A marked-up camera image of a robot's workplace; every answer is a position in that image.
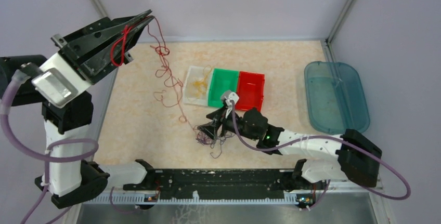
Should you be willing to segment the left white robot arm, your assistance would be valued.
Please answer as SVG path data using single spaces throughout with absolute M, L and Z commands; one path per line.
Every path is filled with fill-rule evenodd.
M 90 201 L 106 188 L 157 187 L 154 169 L 142 159 L 123 165 L 88 161 L 98 142 L 86 137 L 94 110 L 88 89 L 131 62 L 129 50 L 152 20 L 151 10 L 123 18 L 104 17 L 69 35 L 54 35 L 58 51 L 50 58 L 1 57 L 1 129 L 16 149 L 45 163 L 35 184 L 51 194 L 59 209 Z M 9 123 L 12 107 L 33 103 L 42 105 L 43 153 L 19 141 Z

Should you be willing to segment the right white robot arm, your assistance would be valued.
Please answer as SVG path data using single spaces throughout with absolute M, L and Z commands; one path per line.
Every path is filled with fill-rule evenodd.
M 253 150 L 302 156 L 293 172 L 293 183 L 300 189 L 322 180 L 349 180 L 367 188 L 377 185 L 382 150 L 355 129 L 331 136 L 301 134 L 269 124 L 257 108 L 239 116 L 222 107 L 206 118 L 210 122 L 197 129 L 212 140 L 231 132 L 256 141 Z

